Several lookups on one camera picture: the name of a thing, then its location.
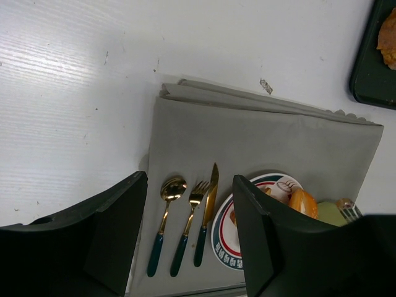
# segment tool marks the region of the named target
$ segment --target gold spoon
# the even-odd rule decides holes
[[[163,233],[165,231],[166,219],[168,218],[169,205],[172,201],[179,199],[187,188],[186,181],[177,176],[167,180],[161,187],[161,198],[166,202],[165,213],[162,218],[160,230],[155,237],[150,260],[147,266],[147,275],[152,277],[157,271],[158,261],[160,260],[161,248],[163,243]]]

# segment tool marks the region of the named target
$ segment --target yellow-green object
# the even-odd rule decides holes
[[[348,223],[338,210],[338,207],[335,205],[335,203],[321,202],[318,203],[317,209],[319,212],[319,221],[338,227],[341,227]]]

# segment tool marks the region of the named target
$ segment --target gold fork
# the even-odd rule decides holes
[[[184,232],[180,238],[178,248],[176,249],[176,252],[173,257],[172,266],[171,266],[172,277],[177,276],[177,274],[179,273],[181,261],[183,259],[184,251],[186,250],[186,246],[187,246],[188,233],[190,232],[194,211],[202,201],[202,198],[204,198],[206,191],[208,191],[208,188],[209,188],[209,182],[201,181],[199,184],[195,186],[195,188],[192,190],[190,194],[189,203],[191,205],[191,213],[190,213],[190,217],[188,218]]]

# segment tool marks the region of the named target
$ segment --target knife blade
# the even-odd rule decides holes
[[[217,195],[217,185],[218,185],[218,168],[217,168],[217,164],[214,163],[212,169],[212,175],[210,177],[208,197],[206,198],[204,219],[202,221],[203,227],[206,227],[208,222],[210,222],[213,219],[213,210],[215,208],[216,195]]]

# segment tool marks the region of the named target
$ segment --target gray cloth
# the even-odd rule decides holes
[[[202,265],[193,264],[204,206],[197,209],[179,275],[170,266],[189,215],[188,195],[196,182],[209,180],[213,163],[220,172],[216,209],[231,194],[235,174],[248,178],[284,172],[318,201],[356,200],[383,127],[272,97],[183,81],[165,85],[157,98],[149,153],[148,191],[136,255],[132,296],[166,296],[238,285],[241,271],[221,264],[212,251],[210,230]],[[160,188],[180,174],[187,191],[172,202],[157,274],[146,275],[165,203]]]

